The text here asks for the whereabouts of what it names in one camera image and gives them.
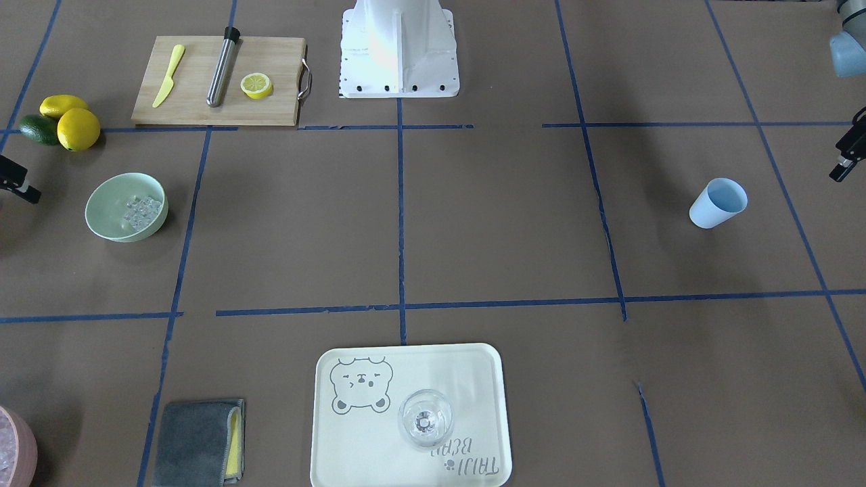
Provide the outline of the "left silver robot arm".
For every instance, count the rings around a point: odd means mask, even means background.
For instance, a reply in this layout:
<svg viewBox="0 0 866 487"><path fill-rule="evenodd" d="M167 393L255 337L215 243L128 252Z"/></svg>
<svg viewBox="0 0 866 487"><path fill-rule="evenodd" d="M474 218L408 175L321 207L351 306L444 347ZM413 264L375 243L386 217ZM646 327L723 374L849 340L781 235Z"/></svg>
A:
<svg viewBox="0 0 866 487"><path fill-rule="evenodd" d="M865 2L836 1L842 30L829 41L836 75L840 78L865 74ZM838 162L829 177L841 183L865 158L865 108L852 117L850 128L836 142Z"/></svg>

